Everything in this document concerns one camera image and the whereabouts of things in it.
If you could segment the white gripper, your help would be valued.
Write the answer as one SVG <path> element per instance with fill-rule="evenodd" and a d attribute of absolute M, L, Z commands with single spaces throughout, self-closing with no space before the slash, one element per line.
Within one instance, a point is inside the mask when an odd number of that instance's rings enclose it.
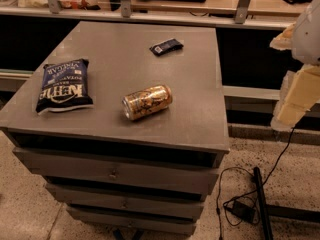
<path fill-rule="evenodd" d="M 312 0 L 291 24 L 270 42 L 270 47 L 284 51 L 304 64 L 297 72 L 288 71 L 280 88 L 271 128 L 289 131 L 320 100 L 320 0 Z"/>

